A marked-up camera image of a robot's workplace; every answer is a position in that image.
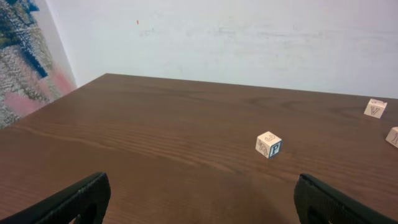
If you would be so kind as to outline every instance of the wooden table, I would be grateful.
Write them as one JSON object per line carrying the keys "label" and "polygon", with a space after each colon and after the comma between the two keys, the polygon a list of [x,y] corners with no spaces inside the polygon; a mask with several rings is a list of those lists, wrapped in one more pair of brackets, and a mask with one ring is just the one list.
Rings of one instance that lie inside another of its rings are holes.
{"label": "wooden table", "polygon": [[[104,75],[0,130],[0,219],[96,172],[105,223],[297,223],[300,173],[398,219],[398,100]],[[272,131],[282,151],[254,146]]]}

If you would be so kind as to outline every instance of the wooden block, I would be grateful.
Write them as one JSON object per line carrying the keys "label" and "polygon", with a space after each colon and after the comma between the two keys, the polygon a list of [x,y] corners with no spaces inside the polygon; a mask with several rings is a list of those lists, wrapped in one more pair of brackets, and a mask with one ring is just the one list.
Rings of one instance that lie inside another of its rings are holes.
{"label": "wooden block", "polygon": [[392,128],[387,135],[386,141],[398,148],[398,127]]}
{"label": "wooden block", "polygon": [[256,150],[267,158],[272,158],[280,152],[282,140],[270,131],[257,137]]}
{"label": "wooden block", "polygon": [[381,118],[381,115],[386,109],[386,106],[386,102],[371,99],[369,100],[368,106],[366,107],[364,114],[375,118]]}

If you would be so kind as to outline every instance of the block face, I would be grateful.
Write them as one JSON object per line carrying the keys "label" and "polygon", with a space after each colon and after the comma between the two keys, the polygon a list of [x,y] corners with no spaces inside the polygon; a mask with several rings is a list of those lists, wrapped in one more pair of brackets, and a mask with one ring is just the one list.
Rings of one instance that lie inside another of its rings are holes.
{"label": "block face", "polygon": [[271,158],[278,154],[281,147],[281,138],[269,131],[257,137],[256,150],[267,158]]}
{"label": "block face", "polygon": [[365,109],[364,114],[375,118],[381,118],[384,110],[386,109],[387,103],[380,100],[369,100],[368,106]]}
{"label": "block face", "polygon": [[270,152],[269,152],[269,157],[273,157],[276,154],[280,152],[280,149],[282,148],[282,141],[279,141],[277,144],[271,146]]}
{"label": "block face", "polygon": [[267,131],[266,133],[259,135],[258,138],[261,139],[261,141],[266,142],[268,146],[271,146],[281,141],[281,138],[279,138],[275,134],[272,134],[270,131]]}
{"label": "block face", "polygon": [[375,99],[369,100],[368,104],[373,105],[373,106],[379,106],[381,108],[386,108],[386,106],[387,106],[386,102],[383,102],[381,100],[375,100]]}
{"label": "block face", "polygon": [[398,148],[398,127],[391,129],[386,141]]}
{"label": "block face", "polygon": [[259,151],[263,156],[269,157],[269,146],[257,138],[256,149]]}

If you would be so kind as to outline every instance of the painting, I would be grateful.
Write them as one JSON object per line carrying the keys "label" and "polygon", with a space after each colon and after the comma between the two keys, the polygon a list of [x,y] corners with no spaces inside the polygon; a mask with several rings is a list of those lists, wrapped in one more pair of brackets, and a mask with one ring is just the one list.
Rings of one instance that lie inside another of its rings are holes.
{"label": "painting", "polygon": [[33,0],[0,0],[0,129],[74,90],[53,61]]}

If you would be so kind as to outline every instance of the wood grain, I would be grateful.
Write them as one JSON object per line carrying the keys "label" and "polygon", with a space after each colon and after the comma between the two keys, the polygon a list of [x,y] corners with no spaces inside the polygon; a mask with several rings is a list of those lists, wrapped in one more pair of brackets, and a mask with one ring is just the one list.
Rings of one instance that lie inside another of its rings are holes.
{"label": "wood grain", "polygon": [[369,97],[107,74],[0,130],[0,218],[105,171],[105,223],[297,223],[302,172],[398,219],[398,100],[380,100],[376,119]]}

